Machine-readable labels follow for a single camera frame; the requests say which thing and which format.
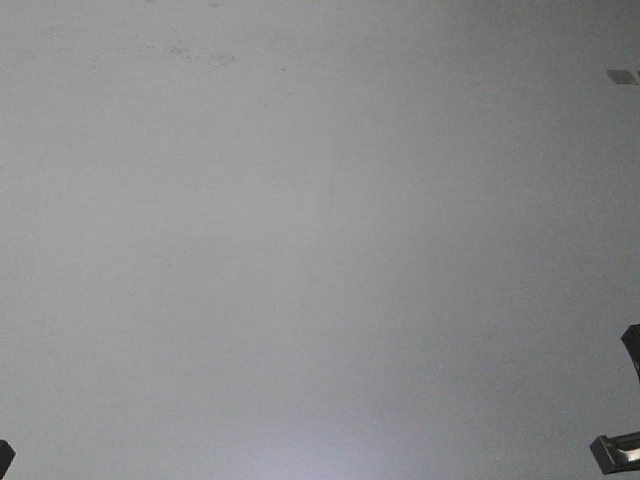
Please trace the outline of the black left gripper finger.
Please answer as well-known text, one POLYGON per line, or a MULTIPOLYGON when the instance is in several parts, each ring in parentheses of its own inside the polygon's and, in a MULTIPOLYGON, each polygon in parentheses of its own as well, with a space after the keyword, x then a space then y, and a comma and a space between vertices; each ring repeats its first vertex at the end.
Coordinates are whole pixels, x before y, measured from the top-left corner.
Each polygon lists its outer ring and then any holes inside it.
POLYGON ((13 447, 6 440, 0 440, 0 480, 4 479, 11 463, 16 456, 13 447))

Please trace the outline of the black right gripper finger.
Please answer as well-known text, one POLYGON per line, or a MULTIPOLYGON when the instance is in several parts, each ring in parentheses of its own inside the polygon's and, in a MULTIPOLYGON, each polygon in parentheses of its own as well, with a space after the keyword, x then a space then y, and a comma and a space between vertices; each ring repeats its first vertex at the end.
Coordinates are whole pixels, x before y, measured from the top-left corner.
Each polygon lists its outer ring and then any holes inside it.
POLYGON ((639 433, 597 437, 589 446, 604 475, 639 470, 639 433))
POLYGON ((621 336, 621 341, 631 358, 637 377, 640 378, 640 325, 630 325, 621 336))

